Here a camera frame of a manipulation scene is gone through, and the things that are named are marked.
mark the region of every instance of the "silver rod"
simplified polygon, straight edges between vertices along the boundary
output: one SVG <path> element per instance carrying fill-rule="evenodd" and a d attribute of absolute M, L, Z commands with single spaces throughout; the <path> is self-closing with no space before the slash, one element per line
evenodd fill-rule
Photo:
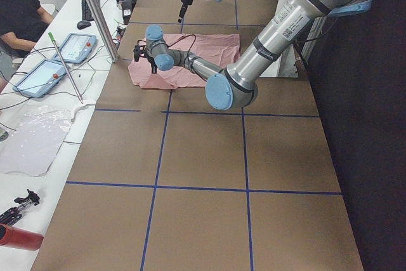
<path fill-rule="evenodd" d="M 77 89 L 77 86 L 76 86 L 76 83 L 75 83 L 75 81 L 74 81 L 74 78 L 72 77 L 72 74 L 70 74 L 69 67 L 68 67 L 68 65 L 65 63 L 65 60 L 64 60 L 63 57 L 62 57 L 61 51 L 59 51 L 58 45 L 56 44 L 56 41 L 55 41 L 55 39 L 53 38 L 52 33 L 49 32 L 48 35 L 49 35 L 49 38 L 51 39 L 51 42 L 52 42 L 53 46 L 54 46 L 55 49 L 56 49 L 56 53 L 58 54 L 59 59 L 60 59 L 60 61 L 62 62 L 63 67 L 65 68 L 66 74 L 68 75 L 68 77 L 69 77 L 69 79 L 70 79 L 70 82 L 72 83 L 72 86 L 73 86 L 74 89 L 75 89 L 77 98 L 79 99 L 79 101 L 80 101 L 81 103 L 83 103 L 83 97 L 82 97 L 81 93 L 79 92 L 79 89 Z"/>
<path fill-rule="evenodd" d="M 113 43 L 113 39 L 111 38 L 110 32 L 108 31 L 106 20 L 104 19 L 102 9 L 100 8 L 100 4 L 98 0 L 86 0 L 89 5 L 90 12 L 95 19 L 96 26 L 99 30 L 101 35 L 101 39 L 103 39 L 104 45 L 112 59 L 112 62 L 116 62 L 119 54 L 117 52 L 117 48 Z"/>

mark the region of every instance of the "computer mouse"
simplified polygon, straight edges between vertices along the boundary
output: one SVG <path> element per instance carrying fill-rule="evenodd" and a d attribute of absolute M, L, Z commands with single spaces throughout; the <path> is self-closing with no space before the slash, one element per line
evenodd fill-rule
<path fill-rule="evenodd" d="M 77 27 L 79 30 L 82 30 L 82 29 L 87 28 L 87 27 L 90 27 L 90 26 L 91 26 L 91 23 L 90 23 L 89 21 L 87 21 L 87 20 L 81 20 L 81 21 L 78 22 L 77 25 L 76 25 L 76 27 Z"/>

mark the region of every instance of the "blue tape line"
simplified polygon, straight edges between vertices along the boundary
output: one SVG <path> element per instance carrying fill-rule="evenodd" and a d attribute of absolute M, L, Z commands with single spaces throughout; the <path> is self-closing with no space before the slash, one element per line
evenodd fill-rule
<path fill-rule="evenodd" d="M 252 250 L 252 230 L 251 230 L 251 206 L 249 200 L 249 175 L 248 175 L 248 156 L 247 156 L 247 138 L 246 138 L 246 120 L 244 117 L 244 108 L 241 108 L 242 122 L 242 143 L 244 145 L 244 166 L 246 171 L 246 194 L 247 194 L 247 220 L 248 220 L 248 238 L 249 238 L 249 261 L 251 271 L 254 271 L 254 253 Z"/>
<path fill-rule="evenodd" d="M 131 24 L 135 24 L 135 25 L 150 25 L 150 22 L 129 22 Z M 157 25 L 179 25 L 179 23 L 174 23 L 174 22 L 155 22 L 155 24 Z M 185 25 L 201 25 L 201 26 L 210 26 L 212 27 L 213 25 L 218 25 L 221 27 L 235 27 L 235 25 L 233 24 L 229 24 L 229 23 L 184 23 Z M 266 27 L 267 24 L 265 25 L 246 25 L 246 24 L 239 24 L 239 27 Z"/>
<path fill-rule="evenodd" d="M 158 179 L 159 179 L 160 163 L 161 163 L 162 154 L 163 154 L 163 151 L 164 151 L 167 122 L 169 120 L 169 109 L 171 108 L 172 92 L 173 91 L 171 90 L 171 93 L 169 95 L 169 100 L 168 100 L 168 103 L 167 103 L 167 114 L 166 114 L 166 118 L 165 118 L 165 125 L 164 125 L 164 132 L 163 132 L 163 135 L 162 135 L 162 142 L 160 144 L 160 152 L 159 152 L 159 159 L 158 159 L 158 165 L 157 165 L 157 174 L 155 176 L 154 192 L 152 193 L 150 215 L 149 215 L 149 218 L 148 218 L 147 232 L 145 234 L 144 250 L 143 250 L 143 253 L 142 253 L 142 261 L 141 261 L 140 271 L 144 270 L 145 256 L 147 254 L 148 239 L 149 239 L 149 236 L 150 236 L 150 229 L 151 229 L 151 222 L 152 222 L 152 213 L 154 212 L 155 196 L 156 196 L 156 193 L 157 193 L 157 185 L 158 185 Z"/>
<path fill-rule="evenodd" d="M 209 190 L 214 192 L 246 192 L 242 188 L 218 188 L 218 187 L 177 187 L 171 185 L 158 185 L 157 188 L 167 189 L 167 190 Z"/>
<path fill-rule="evenodd" d="M 128 184 L 128 183 L 105 183 L 105 182 L 82 182 L 82 181 L 66 181 L 66 184 L 76 185 L 96 185 L 99 187 L 139 187 L 139 188 L 154 188 L 153 185 L 144 184 Z"/>
<path fill-rule="evenodd" d="M 234 8 L 235 8 L 235 26 L 237 30 L 239 29 L 239 16 L 237 11 L 237 0 L 234 0 Z"/>
<path fill-rule="evenodd" d="M 319 116 L 311 116 L 306 114 L 246 114 L 246 116 L 251 117 L 310 117 L 310 118 L 318 118 Z"/>
<path fill-rule="evenodd" d="M 76 185 L 96 185 L 101 187 L 134 187 L 134 188 L 156 188 L 169 190 L 205 190 L 211 192 L 247 192 L 244 188 L 218 188 L 218 187 L 182 187 L 175 185 L 148 185 L 148 184 L 130 184 L 130 183 L 105 183 L 105 182 L 83 182 L 83 181 L 66 181 L 66 184 Z M 340 192 L 314 192 L 305 190 L 248 190 L 250 193 L 272 193 L 272 194 L 296 194 L 296 195 L 342 195 Z"/>
<path fill-rule="evenodd" d="M 141 112 L 138 109 L 108 109 L 108 108 L 95 108 L 95 111 Z"/>
<path fill-rule="evenodd" d="M 249 190 L 250 193 L 296 194 L 296 195 L 342 195 L 341 192 L 312 192 L 306 190 Z"/>
<path fill-rule="evenodd" d="M 216 114 L 219 116 L 241 116 L 241 114 L 236 114 L 236 113 L 228 113 L 228 112 L 192 112 L 192 111 L 169 111 L 171 114 Z"/>
<path fill-rule="evenodd" d="M 192 111 L 170 111 L 172 114 L 211 114 L 218 116 L 241 116 L 238 113 L 229 112 L 192 112 Z M 259 116 L 259 117 L 302 117 L 302 118 L 319 118 L 319 116 L 311 116 L 306 114 L 244 114 L 245 116 Z"/>

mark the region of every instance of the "red bottle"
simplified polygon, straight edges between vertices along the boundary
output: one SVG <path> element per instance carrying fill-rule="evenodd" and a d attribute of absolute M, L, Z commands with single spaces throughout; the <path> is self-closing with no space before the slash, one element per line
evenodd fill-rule
<path fill-rule="evenodd" d="M 35 251 L 43 239 L 41 234 L 0 223 L 0 246 Z"/>

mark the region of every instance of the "dark wall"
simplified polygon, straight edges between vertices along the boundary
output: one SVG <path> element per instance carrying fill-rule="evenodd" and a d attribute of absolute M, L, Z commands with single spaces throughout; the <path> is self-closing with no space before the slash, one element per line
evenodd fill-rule
<path fill-rule="evenodd" d="M 374 0 L 308 72 L 365 271 L 406 270 L 406 0 Z"/>

